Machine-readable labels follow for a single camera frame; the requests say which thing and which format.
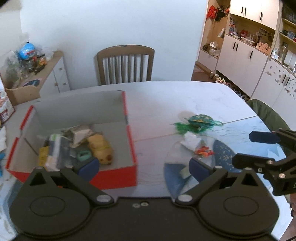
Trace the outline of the yellow small box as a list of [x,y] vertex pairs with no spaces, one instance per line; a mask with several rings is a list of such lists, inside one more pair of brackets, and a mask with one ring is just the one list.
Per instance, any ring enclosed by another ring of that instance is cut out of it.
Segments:
[[44,167],[47,162],[49,146],[41,147],[38,155],[38,165]]

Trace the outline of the white crumpled tissue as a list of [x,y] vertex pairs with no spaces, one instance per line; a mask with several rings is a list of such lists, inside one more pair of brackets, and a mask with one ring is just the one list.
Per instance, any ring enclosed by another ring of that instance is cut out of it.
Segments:
[[186,132],[184,134],[184,139],[181,141],[181,144],[186,147],[188,150],[195,151],[199,146],[202,138],[195,135],[192,132]]

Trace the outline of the red orange small toy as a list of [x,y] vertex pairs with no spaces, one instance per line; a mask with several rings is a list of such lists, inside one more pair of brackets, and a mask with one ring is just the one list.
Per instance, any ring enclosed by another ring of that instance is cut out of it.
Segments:
[[212,149],[210,149],[207,146],[202,146],[200,148],[196,148],[194,151],[194,155],[200,157],[200,158],[207,158],[209,156],[214,155],[214,152]]

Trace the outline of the white wall cupboard unit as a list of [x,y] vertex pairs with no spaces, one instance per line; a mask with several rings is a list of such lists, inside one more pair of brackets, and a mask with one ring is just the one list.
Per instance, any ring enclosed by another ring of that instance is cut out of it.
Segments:
[[209,1],[197,63],[295,127],[295,10],[286,1]]

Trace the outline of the white wooden side cabinet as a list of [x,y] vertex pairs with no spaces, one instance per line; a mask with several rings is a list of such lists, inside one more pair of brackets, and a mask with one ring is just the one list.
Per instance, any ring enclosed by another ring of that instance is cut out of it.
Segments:
[[23,80],[19,87],[6,89],[6,93],[12,105],[17,106],[27,101],[69,90],[70,85],[64,65],[63,53],[56,51],[44,69]]

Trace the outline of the teal pencil sharpener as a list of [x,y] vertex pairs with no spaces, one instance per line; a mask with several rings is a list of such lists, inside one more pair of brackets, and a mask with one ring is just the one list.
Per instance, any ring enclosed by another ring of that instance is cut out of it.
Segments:
[[76,154],[76,159],[80,162],[86,161],[92,157],[92,153],[88,150],[80,151]]

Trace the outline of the white plastic bag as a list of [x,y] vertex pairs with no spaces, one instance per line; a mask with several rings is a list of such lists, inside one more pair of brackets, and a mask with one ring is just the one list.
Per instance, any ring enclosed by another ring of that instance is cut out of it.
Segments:
[[60,134],[51,134],[48,140],[49,152],[45,162],[47,171],[60,171],[63,168],[72,168],[76,159],[71,156],[70,141]]

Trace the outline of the red white snack bag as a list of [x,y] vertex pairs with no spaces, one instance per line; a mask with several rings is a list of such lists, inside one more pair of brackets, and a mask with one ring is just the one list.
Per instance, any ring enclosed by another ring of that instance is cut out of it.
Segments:
[[1,90],[1,102],[0,102],[0,119],[1,123],[5,123],[11,115],[15,112],[10,99],[8,98],[6,92]]

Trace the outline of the red white cardboard box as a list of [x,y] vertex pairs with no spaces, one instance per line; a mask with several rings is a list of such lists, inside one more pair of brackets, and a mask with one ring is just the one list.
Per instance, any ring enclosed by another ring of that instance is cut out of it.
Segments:
[[47,171],[95,163],[82,175],[100,189],[137,184],[137,158],[125,92],[64,93],[32,104],[20,124],[6,169],[24,182],[37,166]]

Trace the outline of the wooden chair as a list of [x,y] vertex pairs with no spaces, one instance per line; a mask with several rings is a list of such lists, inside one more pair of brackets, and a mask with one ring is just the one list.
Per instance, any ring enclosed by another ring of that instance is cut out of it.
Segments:
[[148,82],[152,79],[154,49],[143,45],[118,45],[96,55],[101,85]]

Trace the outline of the green chair back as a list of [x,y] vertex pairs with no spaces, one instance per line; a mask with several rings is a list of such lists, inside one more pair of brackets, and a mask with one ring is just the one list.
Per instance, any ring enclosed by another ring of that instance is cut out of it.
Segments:
[[246,103],[259,116],[271,132],[280,128],[290,130],[289,126],[281,116],[264,102],[258,99],[251,99]]

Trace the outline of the blue round toy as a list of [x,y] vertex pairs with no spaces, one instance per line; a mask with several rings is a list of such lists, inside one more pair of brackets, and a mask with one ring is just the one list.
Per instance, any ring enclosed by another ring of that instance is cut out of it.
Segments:
[[30,42],[26,42],[26,44],[24,44],[22,48],[20,48],[18,52],[18,57],[21,60],[28,60],[30,57],[34,56],[34,54],[36,54],[35,46]]

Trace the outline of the green tassel pouch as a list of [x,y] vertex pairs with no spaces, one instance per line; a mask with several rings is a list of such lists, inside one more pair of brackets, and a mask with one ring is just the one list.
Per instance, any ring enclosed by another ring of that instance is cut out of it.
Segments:
[[213,120],[210,116],[204,114],[191,116],[190,118],[186,119],[185,123],[174,123],[175,130],[180,135],[184,135],[187,132],[203,133],[214,128],[215,126],[223,126],[223,123]]

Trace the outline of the shiny foil snack bag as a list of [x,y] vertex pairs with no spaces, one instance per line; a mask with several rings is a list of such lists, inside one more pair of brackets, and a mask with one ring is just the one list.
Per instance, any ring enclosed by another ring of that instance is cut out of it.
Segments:
[[90,125],[74,126],[61,131],[62,136],[70,141],[70,147],[76,148],[95,134],[101,134],[91,129]]

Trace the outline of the yellow plush toy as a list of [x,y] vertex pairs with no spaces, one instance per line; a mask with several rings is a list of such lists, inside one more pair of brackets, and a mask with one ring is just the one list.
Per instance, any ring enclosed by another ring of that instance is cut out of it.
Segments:
[[110,165],[113,161],[113,149],[108,140],[100,134],[90,136],[88,139],[88,148],[92,155],[98,159],[101,165]]

